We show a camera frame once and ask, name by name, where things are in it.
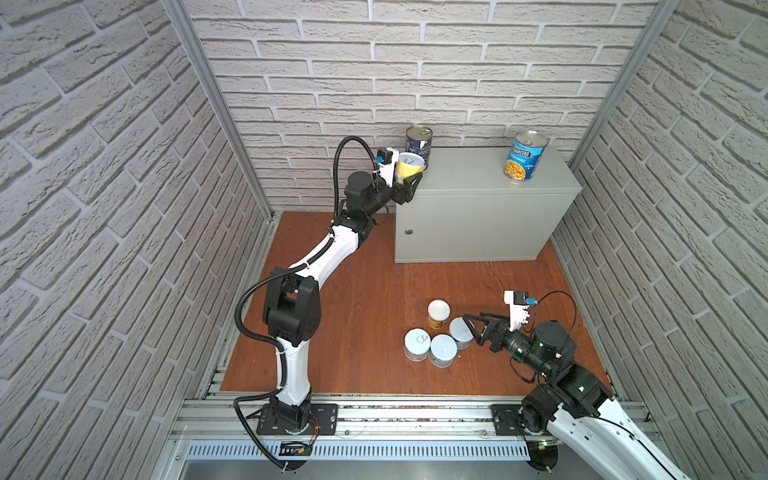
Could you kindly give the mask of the yellow label pull-tab can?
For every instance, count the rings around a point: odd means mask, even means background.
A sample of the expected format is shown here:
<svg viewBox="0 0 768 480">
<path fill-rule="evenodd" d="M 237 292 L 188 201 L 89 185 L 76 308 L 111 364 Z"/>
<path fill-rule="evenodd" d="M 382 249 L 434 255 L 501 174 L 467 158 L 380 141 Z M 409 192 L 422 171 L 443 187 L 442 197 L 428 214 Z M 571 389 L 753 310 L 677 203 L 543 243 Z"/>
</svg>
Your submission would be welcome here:
<svg viewBox="0 0 768 480">
<path fill-rule="evenodd" d="M 395 179 L 403 183 L 405 179 L 421 173 L 426 166 L 425 160 L 418 154 L 400 152 L 395 168 Z"/>
</svg>

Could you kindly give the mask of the white lid orange can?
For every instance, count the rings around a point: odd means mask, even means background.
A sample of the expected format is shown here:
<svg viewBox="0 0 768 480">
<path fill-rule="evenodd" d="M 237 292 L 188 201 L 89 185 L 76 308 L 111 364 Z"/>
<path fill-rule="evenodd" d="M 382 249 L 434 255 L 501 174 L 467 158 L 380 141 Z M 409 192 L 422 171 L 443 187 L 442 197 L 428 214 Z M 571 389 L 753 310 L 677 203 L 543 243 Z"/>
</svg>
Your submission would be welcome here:
<svg viewBox="0 0 768 480">
<path fill-rule="evenodd" d="M 433 330 L 440 330 L 449 320 L 451 314 L 449 304 L 441 299 L 432 300 L 427 309 L 427 323 Z"/>
</svg>

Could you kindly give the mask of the dark purple label can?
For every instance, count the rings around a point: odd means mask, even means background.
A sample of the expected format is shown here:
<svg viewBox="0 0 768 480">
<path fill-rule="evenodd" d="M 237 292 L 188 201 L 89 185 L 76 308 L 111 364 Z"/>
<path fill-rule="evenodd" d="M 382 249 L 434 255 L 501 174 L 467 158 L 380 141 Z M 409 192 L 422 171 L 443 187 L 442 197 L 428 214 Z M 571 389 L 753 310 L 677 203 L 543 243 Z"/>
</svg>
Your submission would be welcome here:
<svg viewBox="0 0 768 480">
<path fill-rule="evenodd" d="M 433 131 L 425 125 L 412 125 L 406 129 L 405 148 L 408 153 L 420 156 L 428 166 L 432 148 Z"/>
</svg>

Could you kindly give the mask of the blue label soup can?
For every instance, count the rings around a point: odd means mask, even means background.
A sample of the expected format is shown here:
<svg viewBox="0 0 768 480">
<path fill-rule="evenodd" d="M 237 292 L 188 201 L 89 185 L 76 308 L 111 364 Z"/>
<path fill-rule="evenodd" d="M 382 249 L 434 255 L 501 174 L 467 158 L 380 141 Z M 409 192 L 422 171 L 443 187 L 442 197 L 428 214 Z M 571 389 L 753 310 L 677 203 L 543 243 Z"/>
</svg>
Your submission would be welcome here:
<svg viewBox="0 0 768 480">
<path fill-rule="evenodd" d="M 518 182 L 531 180 L 549 141 L 538 131 L 517 132 L 504 165 L 505 175 Z"/>
</svg>

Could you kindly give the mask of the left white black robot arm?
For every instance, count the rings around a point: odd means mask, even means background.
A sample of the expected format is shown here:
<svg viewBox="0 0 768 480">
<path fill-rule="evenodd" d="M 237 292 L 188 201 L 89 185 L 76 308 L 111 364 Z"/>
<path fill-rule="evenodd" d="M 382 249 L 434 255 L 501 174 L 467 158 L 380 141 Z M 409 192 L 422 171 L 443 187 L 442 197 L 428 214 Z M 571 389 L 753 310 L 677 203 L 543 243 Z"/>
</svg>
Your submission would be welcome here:
<svg viewBox="0 0 768 480">
<path fill-rule="evenodd" d="M 374 214 L 391 201 L 410 202 L 422 178 L 421 172 L 392 181 L 353 173 L 325 239 L 290 268 L 272 272 L 263 320 L 277 342 L 278 393 L 269 400 L 268 418 L 287 431 L 299 433 L 311 424 L 309 345 L 321 322 L 323 285 L 366 241 L 375 226 Z"/>
</svg>

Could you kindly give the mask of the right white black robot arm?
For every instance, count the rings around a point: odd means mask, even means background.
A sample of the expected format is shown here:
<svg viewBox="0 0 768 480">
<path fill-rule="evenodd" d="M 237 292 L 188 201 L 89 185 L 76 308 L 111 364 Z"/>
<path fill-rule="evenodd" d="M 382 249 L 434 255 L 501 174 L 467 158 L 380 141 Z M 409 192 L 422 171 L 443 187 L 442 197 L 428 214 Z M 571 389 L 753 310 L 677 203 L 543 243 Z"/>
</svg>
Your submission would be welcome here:
<svg viewBox="0 0 768 480">
<path fill-rule="evenodd" d="M 539 324 L 530 335 L 509 328 L 495 314 L 465 314 L 478 345 L 506 352 L 528 367 L 534 389 L 513 417 L 531 435 L 548 433 L 568 445 L 605 479 L 686 479 L 637 427 L 611 390 L 575 361 L 576 343 L 556 321 Z"/>
</svg>

